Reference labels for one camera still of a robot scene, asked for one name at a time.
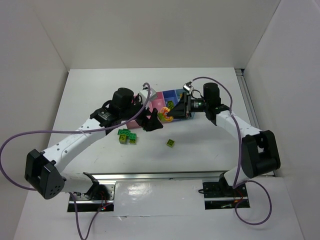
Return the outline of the yellow round printed lego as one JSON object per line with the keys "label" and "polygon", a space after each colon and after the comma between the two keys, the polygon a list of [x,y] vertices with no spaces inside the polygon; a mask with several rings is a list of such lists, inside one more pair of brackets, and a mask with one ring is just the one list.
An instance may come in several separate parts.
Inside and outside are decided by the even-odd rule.
{"label": "yellow round printed lego", "polygon": [[162,107],[160,112],[158,112],[158,118],[161,122],[172,122],[174,118],[172,116],[168,116],[170,109],[168,107]]}

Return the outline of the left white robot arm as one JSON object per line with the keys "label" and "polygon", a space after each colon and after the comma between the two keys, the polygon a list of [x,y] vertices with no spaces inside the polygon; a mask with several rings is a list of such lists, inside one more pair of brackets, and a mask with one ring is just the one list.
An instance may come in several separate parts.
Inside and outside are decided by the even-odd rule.
{"label": "left white robot arm", "polygon": [[25,179],[46,200],[60,192],[95,197],[105,187],[93,175],[87,172],[66,175],[62,174],[63,170],[81,152],[122,122],[135,121],[147,132],[163,128],[158,110],[149,108],[156,96],[156,91],[147,86],[137,95],[128,88],[119,88],[112,99],[96,109],[74,134],[41,152],[30,151],[26,157]]}

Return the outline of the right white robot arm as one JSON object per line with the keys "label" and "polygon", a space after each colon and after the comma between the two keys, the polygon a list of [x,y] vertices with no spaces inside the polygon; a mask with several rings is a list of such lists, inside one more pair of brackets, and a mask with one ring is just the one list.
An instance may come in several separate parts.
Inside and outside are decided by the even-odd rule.
{"label": "right white robot arm", "polygon": [[169,117],[188,119],[192,113],[205,113],[210,122],[238,141],[237,166],[219,176],[218,191],[229,197],[241,183],[280,168],[274,133],[253,127],[236,116],[231,106],[222,103],[217,83],[204,84],[203,96],[197,99],[192,96],[194,87],[191,82],[186,83],[183,90],[179,102],[169,111]]}

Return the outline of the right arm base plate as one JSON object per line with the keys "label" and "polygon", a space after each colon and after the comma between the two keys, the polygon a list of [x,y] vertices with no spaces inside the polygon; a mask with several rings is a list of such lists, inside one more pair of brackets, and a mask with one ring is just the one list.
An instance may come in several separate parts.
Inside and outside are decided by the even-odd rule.
{"label": "right arm base plate", "polygon": [[204,197],[205,210],[224,210],[238,208],[250,208],[248,192],[245,184],[233,189],[222,189],[218,182],[203,182],[202,189],[198,193]]}

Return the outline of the lime square lego brick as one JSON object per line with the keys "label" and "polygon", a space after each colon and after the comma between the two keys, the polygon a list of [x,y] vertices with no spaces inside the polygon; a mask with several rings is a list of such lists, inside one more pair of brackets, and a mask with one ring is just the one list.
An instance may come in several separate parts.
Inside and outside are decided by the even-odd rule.
{"label": "lime square lego brick", "polygon": [[166,143],[166,145],[170,148],[172,148],[175,145],[175,141],[172,139],[169,139]]}

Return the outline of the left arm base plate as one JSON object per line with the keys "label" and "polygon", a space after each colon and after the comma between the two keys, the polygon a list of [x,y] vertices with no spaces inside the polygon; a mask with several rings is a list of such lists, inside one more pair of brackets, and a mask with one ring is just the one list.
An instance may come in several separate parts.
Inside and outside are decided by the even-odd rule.
{"label": "left arm base plate", "polygon": [[114,211],[115,181],[102,182],[94,195],[74,192],[77,210],[80,213],[93,213],[102,208],[101,212]]}

